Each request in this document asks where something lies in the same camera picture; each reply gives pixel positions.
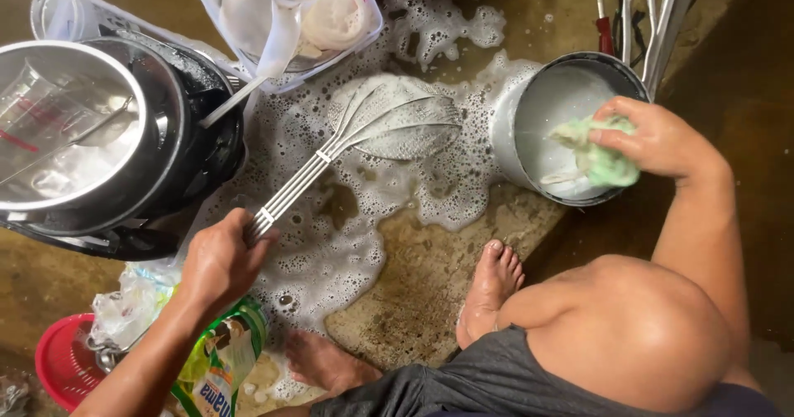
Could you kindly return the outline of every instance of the person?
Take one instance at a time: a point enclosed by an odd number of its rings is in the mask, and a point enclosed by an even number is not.
[[[676,194],[650,261],[601,256],[521,289],[518,256],[488,242],[457,323],[462,348],[439,369],[382,373],[305,331],[287,338],[293,378],[325,389],[287,416],[779,415],[748,369],[749,319],[734,179],[720,153],[658,105],[615,97],[632,135],[593,131]],[[247,249],[233,210],[191,242],[183,282],[138,346],[74,415],[156,415],[187,354],[248,290],[273,237]]]

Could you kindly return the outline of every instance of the green detergent package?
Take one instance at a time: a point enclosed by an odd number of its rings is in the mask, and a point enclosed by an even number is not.
[[[233,417],[237,390],[269,333],[262,304],[244,296],[213,321],[191,351],[171,393],[190,417]]]

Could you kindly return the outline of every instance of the red container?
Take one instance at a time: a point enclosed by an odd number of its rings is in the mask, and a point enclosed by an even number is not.
[[[89,392],[105,378],[96,365],[86,338],[93,313],[67,316],[52,324],[36,346],[36,374],[47,393],[68,412],[73,412]]]

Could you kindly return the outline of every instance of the bare foot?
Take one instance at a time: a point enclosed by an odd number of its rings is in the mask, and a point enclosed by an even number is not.
[[[287,334],[287,358],[293,380],[323,388],[330,396],[383,376],[378,369],[339,349],[329,339],[307,331]]]
[[[499,240],[486,243],[455,329],[461,349],[494,330],[502,304],[523,283],[521,263],[513,249]]]

